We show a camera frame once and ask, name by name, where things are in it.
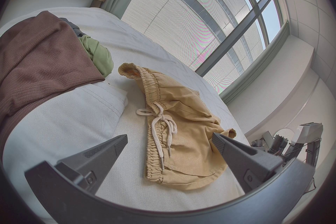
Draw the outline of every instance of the dark gray garment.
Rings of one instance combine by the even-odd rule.
[[[66,19],[66,18],[60,18],[60,19],[63,20],[63,21],[65,21],[67,24],[69,24],[78,37],[82,37],[83,35],[85,35],[85,33],[83,33],[79,29],[79,27],[77,25],[75,25],[72,22],[68,21],[68,19]]]

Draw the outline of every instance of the white drawstring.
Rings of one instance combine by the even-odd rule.
[[[161,146],[161,143],[159,141],[158,135],[156,134],[155,124],[159,120],[162,120],[162,121],[166,122],[166,124],[168,126],[169,133],[168,133],[167,145],[168,145],[169,156],[171,155],[171,153],[170,153],[171,140],[172,140],[173,134],[177,134],[177,126],[176,126],[176,123],[171,116],[163,114],[163,108],[160,104],[158,104],[157,102],[155,102],[154,104],[160,109],[160,113],[158,115],[155,115],[154,113],[150,112],[146,108],[138,109],[136,111],[136,113],[138,115],[142,115],[142,116],[156,116],[156,118],[154,118],[154,120],[152,121],[152,135],[153,135],[153,138],[154,138],[154,142],[155,142],[157,151],[159,152],[162,170],[164,170],[165,168],[163,166],[162,146]]]

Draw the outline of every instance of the window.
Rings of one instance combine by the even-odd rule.
[[[259,8],[263,10],[270,1],[260,0]],[[121,19],[221,93],[266,48],[264,29],[269,40],[279,31],[274,2],[262,13],[255,9],[259,14],[252,17],[249,14],[254,14],[252,9],[257,5],[256,0],[131,0]],[[243,29],[241,25],[248,20],[249,26]]]

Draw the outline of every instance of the rolled green garment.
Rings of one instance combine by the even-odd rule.
[[[86,49],[87,54],[90,56],[90,59],[99,72],[104,77],[111,74],[114,64],[109,50],[102,46],[98,40],[91,38],[87,34],[78,37],[78,39]]]

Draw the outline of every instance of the mattress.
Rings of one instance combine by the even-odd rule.
[[[41,11],[21,16],[7,23],[0,29],[0,35],[15,23],[36,16]],[[229,168],[216,181],[196,190],[181,191],[146,181],[143,175],[147,123],[146,117],[136,114],[137,109],[145,107],[145,96],[134,80],[118,74],[118,67],[124,62],[133,62],[138,66],[157,70],[169,75],[184,86],[199,91],[200,97],[208,109],[221,119],[222,128],[225,130],[234,128],[237,131],[235,139],[246,145],[249,143],[227,106],[208,82],[165,51],[160,45],[154,43],[127,23],[99,8],[65,7],[51,8],[48,11],[58,17],[67,18],[78,25],[81,31],[99,40],[103,46],[109,49],[115,68],[106,77],[105,83],[127,92],[128,105],[125,107],[111,137],[127,134],[128,144],[96,193],[98,197],[137,209],[185,211],[218,205],[244,194]],[[11,138],[11,135],[6,142],[6,147],[8,141],[11,141],[11,146],[13,146],[18,143],[18,139],[20,139],[21,144],[23,144],[22,139],[26,139],[24,136]],[[35,136],[35,138],[30,138],[33,141],[29,141],[29,143],[39,143],[40,136],[43,136],[43,134],[38,133]],[[62,143],[62,139],[57,140],[56,137],[54,143]],[[4,162],[4,166],[9,169],[13,162],[19,160],[6,158],[6,154],[10,152],[10,148],[6,147],[4,160],[7,163]],[[53,152],[51,143],[44,143],[42,147],[41,152],[49,152],[48,154],[51,155],[56,154],[56,152]],[[20,169],[17,172],[23,173],[23,168]],[[46,213],[39,213],[39,215],[48,218]]]

